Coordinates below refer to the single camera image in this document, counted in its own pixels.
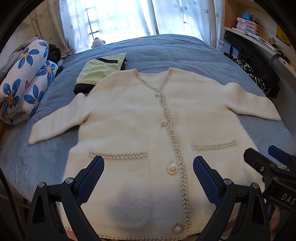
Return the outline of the right hand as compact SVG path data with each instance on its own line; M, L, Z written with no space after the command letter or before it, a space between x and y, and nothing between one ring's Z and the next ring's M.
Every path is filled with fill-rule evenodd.
M280 218L281 218L281 215L280 215L280 209L277 208L272 217L271 217L271 220L269 222L270 224L270 235L271 235L271 238L270 240L273 241L275 239L275 230L276 228L278 227L278 225L280 224Z

